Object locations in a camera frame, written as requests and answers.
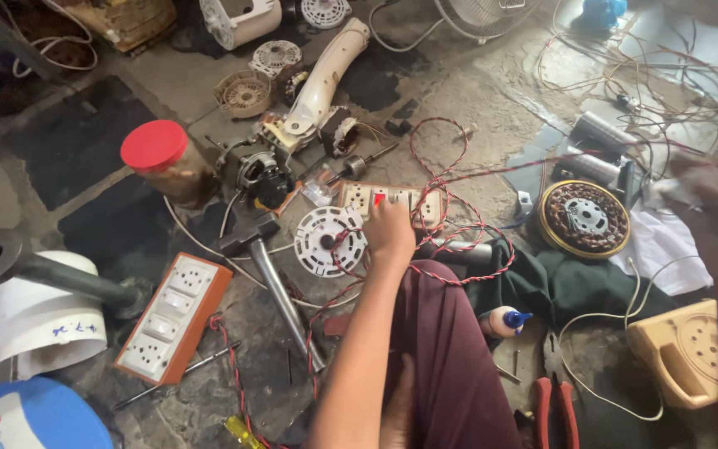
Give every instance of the orange extension board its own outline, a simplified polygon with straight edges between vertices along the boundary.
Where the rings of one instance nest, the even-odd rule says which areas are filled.
[[[154,385],[179,383],[232,272],[180,252],[135,326],[115,368]]]

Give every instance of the hammer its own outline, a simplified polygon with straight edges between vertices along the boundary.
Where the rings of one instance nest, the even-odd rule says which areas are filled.
[[[305,360],[308,360],[309,354],[312,354],[312,368],[315,373],[321,372],[325,368],[323,357],[315,347],[314,342],[310,342],[309,350],[307,351],[306,333],[301,316],[284,289],[282,280],[278,277],[278,272],[273,266],[265,247],[264,240],[272,237],[279,230],[276,217],[272,212],[248,209],[247,206],[242,204],[235,205],[234,212],[237,215],[237,224],[231,232],[218,241],[220,251],[226,257],[236,257],[244,252],[251,255],[257,269],[262,273],[265,285],[273,294],[273,299],[278,311],[282,313],[284,323],[293,334],[293,340],[298,346],[298,350]]]

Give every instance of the maroon cloth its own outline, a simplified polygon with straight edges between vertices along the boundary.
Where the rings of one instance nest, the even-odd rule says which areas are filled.
[[[434,260],[418,268],[456,279]],[[401,354],[415,362],[413,447],[521,448],[492,354],[461,287],[408,270],[395,304],[384,403],[401,375]]]

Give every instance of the red lid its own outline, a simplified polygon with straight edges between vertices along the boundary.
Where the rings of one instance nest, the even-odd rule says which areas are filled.
[[[135,128],[120,146],[120,157],[136,172],[174,165],[187,148],[187,133],[175,121],[154,120]]]

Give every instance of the pliers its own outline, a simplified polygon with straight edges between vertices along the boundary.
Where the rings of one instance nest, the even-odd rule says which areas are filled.
[[[539,449],[550,449],[550,432],[548,424],[551,416],[551,397],[553,385],[558,386],[557,397],[564,418],[566,430],[566,448],[578,449],[578,424],[575,421],[575,411],[572,407],[572,384],[564,376],[561,348],[558,337],[551,330],[545,334],[543,346],[545,357],[545,377],[536,379],[534,387],[537,392],[536,431]]]

